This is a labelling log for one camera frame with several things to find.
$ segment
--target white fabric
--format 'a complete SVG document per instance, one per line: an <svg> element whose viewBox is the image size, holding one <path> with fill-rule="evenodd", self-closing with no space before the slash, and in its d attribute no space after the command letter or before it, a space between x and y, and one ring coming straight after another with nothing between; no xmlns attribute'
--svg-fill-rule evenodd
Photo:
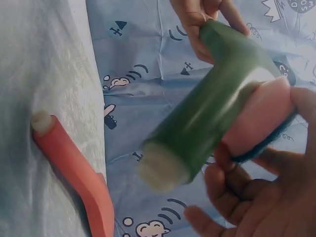
<svg viewBox="0 0 316 237"><path fill-rule="evenodd" d="M57 115L105 175L104 103L85 1L1 0L0 82L0 236L89 236L81 200L30 133L33 113Z"/></svg>

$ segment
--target hand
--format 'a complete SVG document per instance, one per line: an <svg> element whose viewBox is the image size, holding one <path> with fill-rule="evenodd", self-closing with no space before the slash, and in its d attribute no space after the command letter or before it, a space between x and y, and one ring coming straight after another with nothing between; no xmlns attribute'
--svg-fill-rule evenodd
<svg viewBox="0 0 316 237"><path fill-rule="evenodd" d="M267 148L254 162L278 177L252 180L221 144L205 182L211 202L236 227L226 229L188 207L185 216L202 237L316 236L316 93L292 88L291 98L309 123L305 154Z"/></svg>
<svg viewBox="0 0 316 237"><path fill-rule="evenodd" d="M216 20L218 11L222 12L231 27L247 36L250 34L232 0L170 0L170 2L200 60L213 64L211 54L199 39L199 30L208 19Z"/></svg>

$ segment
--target pink sponge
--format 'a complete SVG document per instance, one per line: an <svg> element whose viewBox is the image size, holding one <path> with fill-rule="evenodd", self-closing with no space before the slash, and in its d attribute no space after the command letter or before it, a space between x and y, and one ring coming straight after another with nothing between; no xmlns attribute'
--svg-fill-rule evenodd
<svg viewBox="0 0 316 237"><path fill-rule="evenodd" d="M232 156L252 150L274 131L294 110L286 77L259 86L223 137Z"/></svg>

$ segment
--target light blue fabric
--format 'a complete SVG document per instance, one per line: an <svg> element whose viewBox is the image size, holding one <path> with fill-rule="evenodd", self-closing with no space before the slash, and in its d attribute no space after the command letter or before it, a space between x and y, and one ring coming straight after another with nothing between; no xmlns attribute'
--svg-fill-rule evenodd
<svg viewBox="0 0 316 237"><path fill-rule="evenodd" d="M236 0L253 38L292 85L315 88L315 0ZM115 206L115 237L197 236L182 214L197 204L229 226L209 203L202 172L189 185L158 195L135 169L141 142L209 71L190 47L168 0L87 0L94 52L105 99L108 186ZM307 124L297 117L274 142L303 152ZM251 162L255 178L274 177Z"/></svg>

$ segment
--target cloud print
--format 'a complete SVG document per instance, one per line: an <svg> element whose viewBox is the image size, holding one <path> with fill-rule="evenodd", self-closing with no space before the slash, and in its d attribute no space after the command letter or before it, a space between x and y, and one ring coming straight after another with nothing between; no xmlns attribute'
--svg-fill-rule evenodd
<svg viewBox="0 0 316 237"><path fill-rule="evenodd" d="M111 85L109 87L109 90L112 89L114 86L120 85L124 86L129 84L129 80L127 78L115 78L111 81Z"/></svg>

